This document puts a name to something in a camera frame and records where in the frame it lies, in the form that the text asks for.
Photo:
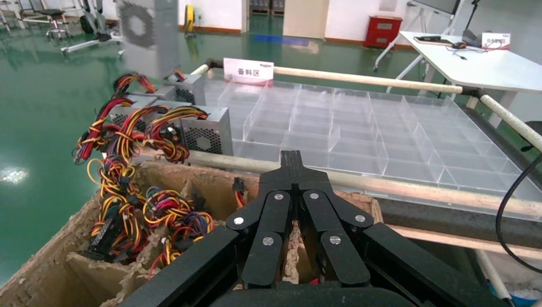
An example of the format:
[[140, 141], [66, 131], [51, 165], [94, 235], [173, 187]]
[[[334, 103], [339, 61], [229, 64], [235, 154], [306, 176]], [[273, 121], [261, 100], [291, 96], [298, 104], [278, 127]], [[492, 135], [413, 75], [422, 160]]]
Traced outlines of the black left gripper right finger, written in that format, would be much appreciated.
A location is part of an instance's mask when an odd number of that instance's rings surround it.
[[361, 233], [373, 225], [372, 216], [339, 197], [328, 175], [304, 166], [293, 151], [299, 226], [320, 283], [336, 281], [342, 287], [366, 287], [370, 273], [358, 252]]

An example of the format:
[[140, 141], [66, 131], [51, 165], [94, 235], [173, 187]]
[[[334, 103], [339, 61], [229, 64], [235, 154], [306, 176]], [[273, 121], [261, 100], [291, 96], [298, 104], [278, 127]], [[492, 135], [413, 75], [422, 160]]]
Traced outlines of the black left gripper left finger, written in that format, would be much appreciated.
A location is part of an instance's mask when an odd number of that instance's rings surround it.
[[273, 288], [282, 280], [295, 183], [295, 150], [281, 152], [279, 168], [259, 176], [258, 194], [231, 214], [226, 226], [240, 234], [237, 253], [245, 289]]

